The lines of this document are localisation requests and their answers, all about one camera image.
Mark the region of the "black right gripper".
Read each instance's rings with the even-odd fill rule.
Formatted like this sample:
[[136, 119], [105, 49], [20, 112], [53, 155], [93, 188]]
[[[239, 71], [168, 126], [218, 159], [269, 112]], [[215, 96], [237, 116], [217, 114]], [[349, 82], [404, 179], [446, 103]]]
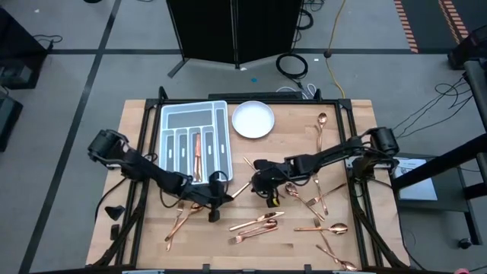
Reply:
[[294, 182], [290, 177], [288, 165], [259, 159], [253, 162], [253, 166], [256, 172], [252, 176], [252, 191], [266, 201], [268, 208], [279, 207], [278, 187], [287, 182]]

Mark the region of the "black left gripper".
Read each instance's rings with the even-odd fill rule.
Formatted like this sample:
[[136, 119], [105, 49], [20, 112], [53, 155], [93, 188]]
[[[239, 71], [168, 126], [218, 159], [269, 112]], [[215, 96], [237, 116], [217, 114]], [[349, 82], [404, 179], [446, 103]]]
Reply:
[[231, 193], [225, 193], [224, 184], [218, 177], [210, 177], [209, 182], [203, 185], [186, 183], [182, 188], [181, 198], [209, 208], [209, 222], [217, 222], [220, 219], [219, 207], [234, 200]]

